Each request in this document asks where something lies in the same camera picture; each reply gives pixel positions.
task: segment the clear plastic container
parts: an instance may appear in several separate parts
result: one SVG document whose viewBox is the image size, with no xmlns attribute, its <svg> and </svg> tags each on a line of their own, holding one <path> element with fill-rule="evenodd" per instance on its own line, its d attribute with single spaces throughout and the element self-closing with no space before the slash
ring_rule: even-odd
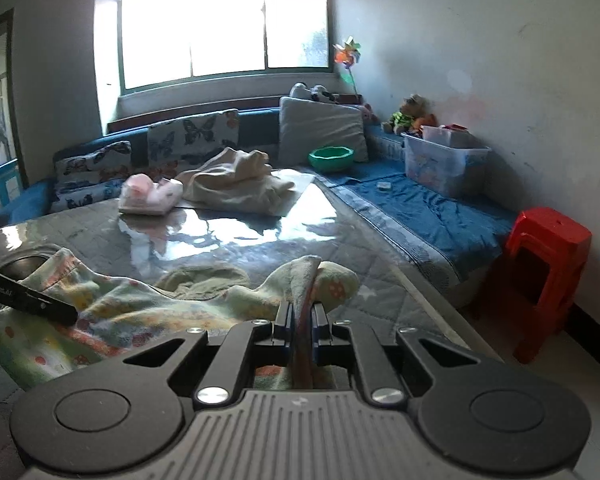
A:
<svg viewBox="0 0 600 480">
<path fill-rule="evenodd" d="M 475 195 L 482 191 L 490 151 L 485 146 L 449 148 L 406 136 L 405 173 L 411 180 L 450 198 Z"/>
<path fill-rule="evenodd" d="M 464 130 L 449 130 L 439 126 L 423 126 L 422 138 L 448 148 L 477 148 L 480 142 Z"/>
</svg>

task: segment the black baseboard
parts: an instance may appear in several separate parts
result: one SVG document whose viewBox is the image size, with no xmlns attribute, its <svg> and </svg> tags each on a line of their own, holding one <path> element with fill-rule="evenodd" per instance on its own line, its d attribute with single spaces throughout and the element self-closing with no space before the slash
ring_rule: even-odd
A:
<svg viewBox="0 0 600 480">
<path fill-rule="evenodd" d="M 600 364 L 600 325 L 597 321 L 574 304 L 564 330 Z"/>
</svg>

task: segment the metal screw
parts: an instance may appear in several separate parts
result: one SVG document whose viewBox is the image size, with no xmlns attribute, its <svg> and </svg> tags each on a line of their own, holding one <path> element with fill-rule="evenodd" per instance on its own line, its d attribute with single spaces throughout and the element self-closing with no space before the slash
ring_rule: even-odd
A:
<svg viewBox="0 0 600 480">
<path fill-rule="evenodd" d="M 219 386 L 208 386 L 202 388 L 196 397 L 205 404 L 220 404 L 229 398 L 229 392 Z"/>
<path fill-rule="evenodd" d="M 378 404 L 398 404 L 404 399 L 404 393 L 395 388 L 378 388 L 371 394 L 371 398 Z"/>
</svg>

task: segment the floor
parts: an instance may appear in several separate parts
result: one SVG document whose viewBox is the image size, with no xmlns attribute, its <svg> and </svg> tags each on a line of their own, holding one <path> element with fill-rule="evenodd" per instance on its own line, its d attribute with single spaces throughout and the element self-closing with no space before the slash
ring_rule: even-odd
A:
<svg viewBox="0 0 600 480">
<path fill-rule="evenodd" d="M 511 355 L 516 342 L 514 334 L 503 330 L 501 324 L 493 319 L 466 318 L 505 361 L 518 364 Z M 576 473 L 584 480 L 600 480 L 600 365 L 562 332 L 552 336 L 527 367 L 542 377 L 570 388 L 585 401 L 593 424 Z"/>
</svg>

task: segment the window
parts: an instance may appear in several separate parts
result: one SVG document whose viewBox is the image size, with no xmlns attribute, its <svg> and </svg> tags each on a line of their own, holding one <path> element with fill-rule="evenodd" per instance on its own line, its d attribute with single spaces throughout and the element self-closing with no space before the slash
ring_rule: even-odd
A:
<svg viewBox="0 0 600 480">
<path fill-rule="evenodd" d="M 330 70 L 327 0 L 120 0 L 119 19 L 125 91 Z"/>
</svg>

